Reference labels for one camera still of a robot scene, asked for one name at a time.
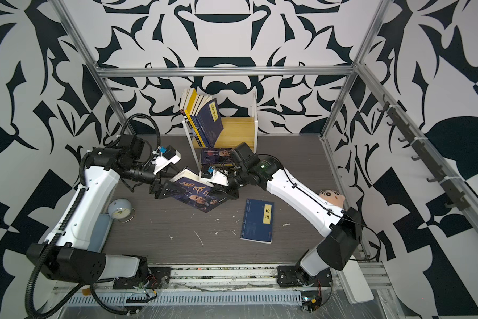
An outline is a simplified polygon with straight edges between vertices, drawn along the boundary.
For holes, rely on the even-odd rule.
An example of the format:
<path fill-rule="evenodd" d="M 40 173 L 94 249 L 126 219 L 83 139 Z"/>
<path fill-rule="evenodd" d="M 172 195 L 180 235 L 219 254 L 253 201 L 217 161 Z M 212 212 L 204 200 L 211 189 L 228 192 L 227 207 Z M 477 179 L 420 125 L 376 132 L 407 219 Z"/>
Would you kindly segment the purple book with old man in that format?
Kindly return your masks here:
<path fill-rule="evenodd" d="M 200 163 L 203 166 L 233 166 L 231 148 L 207 148 L 200 153 Z"/>

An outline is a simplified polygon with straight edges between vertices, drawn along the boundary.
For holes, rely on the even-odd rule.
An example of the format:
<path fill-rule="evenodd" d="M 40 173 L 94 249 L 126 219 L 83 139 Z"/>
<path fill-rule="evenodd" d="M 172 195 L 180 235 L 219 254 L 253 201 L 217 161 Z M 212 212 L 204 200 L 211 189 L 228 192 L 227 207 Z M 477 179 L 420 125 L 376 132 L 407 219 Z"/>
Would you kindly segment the blue book underneath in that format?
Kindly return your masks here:
<path fill-rule="evenodd" d="M 240 239 L 271 244 L 273 240 L 274 202 L 247 199 Z"/>

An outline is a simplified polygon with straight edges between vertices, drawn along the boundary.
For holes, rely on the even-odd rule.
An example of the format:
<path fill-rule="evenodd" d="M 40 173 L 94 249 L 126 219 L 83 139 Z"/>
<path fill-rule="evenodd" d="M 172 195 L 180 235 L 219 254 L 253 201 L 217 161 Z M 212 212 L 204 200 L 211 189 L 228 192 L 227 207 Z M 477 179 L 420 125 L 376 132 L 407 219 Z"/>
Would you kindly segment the yellow cartoon cover book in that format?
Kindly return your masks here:
<path fill-rule="evenodd" d="M 205 143 L 203 138 L 201 137 L 200 130 L 198 129 L 196 122 L 193 120 L 193 114 L 196 110 L 196 103 L 198 102 L 199 95 L 194 88 L 190 88 L 187 90 L 187 95 L 184 100 L 184 106 L 182 107 L 182 112 L 185 115 L 185 118 L 192 126 L 196 139 L 198 141 L 198 145 L 200 147 L 204 147 Z"/>

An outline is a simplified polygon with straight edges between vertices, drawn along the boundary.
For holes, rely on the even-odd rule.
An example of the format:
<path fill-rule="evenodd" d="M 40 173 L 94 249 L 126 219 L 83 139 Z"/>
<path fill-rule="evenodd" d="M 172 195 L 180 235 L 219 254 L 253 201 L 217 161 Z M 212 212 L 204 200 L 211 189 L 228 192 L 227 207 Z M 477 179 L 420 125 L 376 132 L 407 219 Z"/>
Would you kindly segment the blue book front yellow label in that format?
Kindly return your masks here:
<path fill-rule="evenodd" d="M 200 146 L 203 147 L 203 148 L 207 147 L 208 142 L 206 140 L 202 125 L 201 125 L 200 120 L 198 118 L 198 114 L 203 109 L 203 107 L 204 107 L 204 105 L 207 101 L 208 101 L 208 96 L 199 95 L 196 98 L 196 100 L 194 102 L 194 105 L 192 107 L 191 113 L 190 113 L 193 124 L 194 124 L 194 130 L 195 130 L 196 136 L 198 138 Z"/>

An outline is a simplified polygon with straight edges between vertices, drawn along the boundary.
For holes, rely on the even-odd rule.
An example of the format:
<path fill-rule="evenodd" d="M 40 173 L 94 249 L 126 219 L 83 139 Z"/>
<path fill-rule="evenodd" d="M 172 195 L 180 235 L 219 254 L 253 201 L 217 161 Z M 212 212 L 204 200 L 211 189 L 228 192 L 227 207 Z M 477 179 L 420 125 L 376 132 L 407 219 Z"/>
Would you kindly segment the small blue book yellow label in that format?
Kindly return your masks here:
<path fill-rule="evenodd" d="M 208 96 L 208 101 L 205 103 L 203 109 L 199 112 L 198 118 L 202 125 L 206 140 L 208 142 L 207 148 L 213 148 L 216 138 L 214 137 L 214 120 L 212 118 L 210 103 L 214 99 L 211 96 Z"/>

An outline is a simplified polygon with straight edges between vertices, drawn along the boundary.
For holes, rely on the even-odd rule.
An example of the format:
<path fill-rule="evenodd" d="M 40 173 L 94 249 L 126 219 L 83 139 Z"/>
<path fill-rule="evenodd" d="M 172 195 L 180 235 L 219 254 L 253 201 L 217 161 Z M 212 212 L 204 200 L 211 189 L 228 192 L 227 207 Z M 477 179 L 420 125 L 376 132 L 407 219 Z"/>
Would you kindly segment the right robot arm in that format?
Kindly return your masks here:
<path fill-rule="evenodd" d="M 358 211 L 341 206 L 298 181 L 279 159 L 255 154 L 246 143 L 230 150 L 234 170 L 221 165 L 200 170 L 200 176 L 219 186 L 228 198 L 237 198 L 244 186 L 258 186 L 284 200 L 303 216 L 322 236 L 322 241 L 307 251 L 295 265 L 299 284 L 308 285 L 322 271 L 342 271 L 351 260 L 362 237 L 363 224 Z"/>

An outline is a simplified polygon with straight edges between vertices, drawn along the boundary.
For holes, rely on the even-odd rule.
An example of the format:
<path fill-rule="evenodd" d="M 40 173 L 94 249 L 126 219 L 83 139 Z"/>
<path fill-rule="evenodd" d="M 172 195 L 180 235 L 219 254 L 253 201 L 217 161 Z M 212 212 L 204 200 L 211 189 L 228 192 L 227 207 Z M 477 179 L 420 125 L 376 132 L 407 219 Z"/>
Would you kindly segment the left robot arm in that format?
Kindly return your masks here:
<path fill-rule="evenodd" d="M 92 287 L 115 279 L 129 280 L 133 284 L 147 282 L 151 272 L 146 258 L 89 250 L 97 220 L 111 203 L 111 195 L 120 180 L 148 184 L 155 199 L 168 198 L 181 191 L 172 182 L 162 180 L 169 178 L 167 170 L 180 160 L 180 154 L 171 146 L 161 146 L 159 126 L 152 117 L 137 113 L 126 122 L 135 118 L 148 120 L 155 129 L 156 146 L 151 148 L 150 157 L 141 162 L 144 140 L 123 131 L 107 147 L 87 152 L 79 165 L 79 185 L 69 207 L 43 243 L 33 243 L 28 248 L 27 258 L 34 264 L 25 293 L 28 318 L 54 315 L 85 285 Z M 39 275 L 76 286 L 51 310 L 42 313 L 34 305 L 34 289 Z"/>

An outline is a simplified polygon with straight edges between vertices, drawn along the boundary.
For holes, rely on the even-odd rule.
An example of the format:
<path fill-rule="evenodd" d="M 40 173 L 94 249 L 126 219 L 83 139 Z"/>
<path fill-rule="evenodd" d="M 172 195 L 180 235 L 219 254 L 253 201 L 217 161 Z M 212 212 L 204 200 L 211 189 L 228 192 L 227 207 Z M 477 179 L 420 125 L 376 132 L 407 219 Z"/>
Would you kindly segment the wooden white-framed bookshelf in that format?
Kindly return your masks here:
<path fill-rule="evenodd" d="M 215 148 L 233 148 L 244 142 L 251 148 L 253 152 L 257 151 L 257 136 L 258 136 L 258 112 L 257 112 L 257 90 L 253 89 L 250 94 L 252 106 L 248 108 L 248 115 L 246 117 L 222 117 L 224 126 L 219 139 L 216 142 Z M 201 167 L 200 158 L 197 150 L 202 151 L 207 147 L 200 147 L 197 145 L 195 137 L 192 135 L 187 123 L 182 119 L 182 127 L 185 131 L 194 162 L 197 168 Z"/>

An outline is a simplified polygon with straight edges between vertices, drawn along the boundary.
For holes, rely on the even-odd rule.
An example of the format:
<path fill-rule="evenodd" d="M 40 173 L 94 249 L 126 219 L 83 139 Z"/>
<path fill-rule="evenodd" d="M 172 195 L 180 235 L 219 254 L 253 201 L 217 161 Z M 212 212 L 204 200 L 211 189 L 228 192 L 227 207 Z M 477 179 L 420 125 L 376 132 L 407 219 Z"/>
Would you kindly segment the light blue pencil case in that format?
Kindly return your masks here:
<path fill-rule="evenodd" d="M 91 234 L 90 244 L 87 248 L 88 251 L 101 253 L 105 242 L 107 240 L 109 231 L 112 226 L 112 219 L 107 214 L 101 214 L 97 218 L 95 227 L 93 228 Z"/>

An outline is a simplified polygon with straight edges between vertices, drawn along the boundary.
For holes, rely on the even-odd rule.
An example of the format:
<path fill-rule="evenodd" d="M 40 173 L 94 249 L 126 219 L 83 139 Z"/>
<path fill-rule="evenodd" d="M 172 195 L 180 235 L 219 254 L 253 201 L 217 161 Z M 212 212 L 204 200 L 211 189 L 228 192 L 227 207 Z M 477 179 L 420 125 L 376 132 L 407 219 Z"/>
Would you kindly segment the cartoon boy plush doll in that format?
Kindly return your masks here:
<path fill-rule="evenodd" d="M 345 196 L 340 194 L 338 191 L 335 191 L 335 190 L 320 191 L 319 196 L 320 198 L 324 199 L 326 202 L 334 206 L 337 206 L 341 209 L 344 208 Z"/>

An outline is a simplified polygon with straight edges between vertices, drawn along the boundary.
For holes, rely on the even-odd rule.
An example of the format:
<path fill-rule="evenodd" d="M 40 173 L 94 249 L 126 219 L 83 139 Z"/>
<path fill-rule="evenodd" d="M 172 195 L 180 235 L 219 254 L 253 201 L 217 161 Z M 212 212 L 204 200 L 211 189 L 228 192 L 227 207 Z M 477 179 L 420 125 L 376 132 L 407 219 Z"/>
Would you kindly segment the white box on rail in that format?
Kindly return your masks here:
<path fill-rule="evenodd" d="M 341 286 L 351 304 L 367 303 L 374 295 L 356 260 L 348 261 L 342 271 L 337 271 Z"/>

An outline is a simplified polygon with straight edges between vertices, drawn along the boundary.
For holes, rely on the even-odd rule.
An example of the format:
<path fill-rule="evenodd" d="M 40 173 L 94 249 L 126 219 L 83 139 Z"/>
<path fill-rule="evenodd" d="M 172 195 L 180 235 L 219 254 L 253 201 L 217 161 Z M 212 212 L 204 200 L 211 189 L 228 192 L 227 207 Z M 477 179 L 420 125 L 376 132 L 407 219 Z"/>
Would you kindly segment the wall hook rail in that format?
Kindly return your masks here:
<path fill-rule="evenodd" d="M 385 100 L 383 96 L 383 106 L 378 109 L 379 112 L 384 112 L 390 118 L 389 126 L 396 127 L 402 134 L 399 142 L 407 143 L 416 153 L 412 161 L 421 161 L 432 174 L 431 178 L 426 178 L 429 183 L 438 183 L 444 190 L 445 194 L 450 199 L 451 203 L 446 203 L 447 208 L 457 208 L 459 211 L 464 211 L 471 207 L 470 202 L 466 199 L 464 190 L 457 186 L 455 180 L 458 176 L 453 176 L 446 173 L 444 166 L 438 162 L 436 152 L 430 148 L 428 138 L 417 136 L 416 128 L 407 119 L 402 116 L 403 109 L 400 105 L 391 104 Z"/>

